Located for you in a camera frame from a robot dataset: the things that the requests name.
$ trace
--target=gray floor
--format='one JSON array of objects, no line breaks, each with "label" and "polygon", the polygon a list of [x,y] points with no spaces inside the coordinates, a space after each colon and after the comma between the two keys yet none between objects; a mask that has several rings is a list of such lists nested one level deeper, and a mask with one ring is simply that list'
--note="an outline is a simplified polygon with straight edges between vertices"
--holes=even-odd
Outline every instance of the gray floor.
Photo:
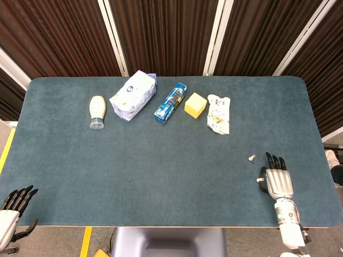
[{"label": "gray floor", "polygon": [[[0,153],[10,128],[0,123]],[[343,134],[335,141],[343,145]],[[343,188],[337,189],[343,205]],[[99,248],[109,247],[114,228],[93,228],[88,256]],[[18,257],[79,256],[85,228],[37,226],[33,233],[11,246],[19,246]],[[308,244],[311,257],[343,257],[343,224],[329,229],[310,229],[312,242]],[[226,229],[228,257],[276,257],[287,251],[277,229]]]}]

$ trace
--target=white tissue pack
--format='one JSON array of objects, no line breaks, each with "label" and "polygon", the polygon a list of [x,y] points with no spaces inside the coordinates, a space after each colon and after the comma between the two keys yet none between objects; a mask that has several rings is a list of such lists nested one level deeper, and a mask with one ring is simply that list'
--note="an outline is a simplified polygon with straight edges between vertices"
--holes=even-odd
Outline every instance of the white tissue pack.
[{"label": "white tissue pack", "polygon": [[112,97],[114,112],[130,121],[156,93],[156,74],[137,71]]}]

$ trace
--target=brown curtain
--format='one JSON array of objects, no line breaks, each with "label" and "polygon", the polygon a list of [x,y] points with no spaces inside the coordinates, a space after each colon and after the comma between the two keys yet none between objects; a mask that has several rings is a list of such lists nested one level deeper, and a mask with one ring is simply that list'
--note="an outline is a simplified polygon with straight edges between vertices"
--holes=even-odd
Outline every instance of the brown curtain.
[{"label": "brown curtain", "polygon": [[337,1],[282,75],[307,84],[322,136],[343,126],[343,1]]},{"label": "brown curtain", "polygon": [[2,0],[0,37],[32,79],[121,75],[96,0]]},{"label": "brown curtain", "polygon": [[202,75],[218,0],[111,0],[129,73]]},{"label": "brown curtain", "polygon": [[214,75],[272,75],[321,2],[234,1]]},{"label": "brown curtain", "polygon": [[0,69],[0,118],[18,120],[25,90]]}]

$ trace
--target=robotic hand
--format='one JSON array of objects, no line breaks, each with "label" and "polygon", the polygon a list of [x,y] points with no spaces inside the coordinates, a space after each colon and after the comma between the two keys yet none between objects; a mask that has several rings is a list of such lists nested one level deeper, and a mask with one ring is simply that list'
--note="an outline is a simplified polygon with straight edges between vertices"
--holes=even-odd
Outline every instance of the robotic hand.
[{"label": "robotic hand", "polygon": [[15,233],[18,221],[23,215],[28,202],[31,200],[38,189],[31,191],[33,186],[14,190],[10,193],[0,207],[0,254],[13,254],[17,252],[17,248],[5,249],[10,242],[15,242],[23,237],[31,234],[37,225],[38,219],[34,219],[31,225],[23,232]]},{"label": "robotic hand", "polygon": [[282,242],[292,253],[283,253],[280,257],[310,257],[305,244],[311,241],[300,223],[300,215],[293,197],[292,181],[283,158],[266,153],[269,169],[262,167],[257,179],[261,190],[268,193],[276,203],[278,224]]}]

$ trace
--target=blue toothpaste box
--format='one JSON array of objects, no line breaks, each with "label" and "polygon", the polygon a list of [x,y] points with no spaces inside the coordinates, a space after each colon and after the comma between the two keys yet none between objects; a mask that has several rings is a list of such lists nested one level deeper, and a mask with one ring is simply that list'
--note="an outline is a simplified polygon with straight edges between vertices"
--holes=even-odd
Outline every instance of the blue toothpaste box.
[{"label": "blue toothpaste box", "polygon": [[167,98],[163,101],[163,103],[161,103],[160,107],[158,107],[154,113],[155,119],[159,123],[165,124],[178,105],[181,103],[186,93],[187,86],[177,83]]}]

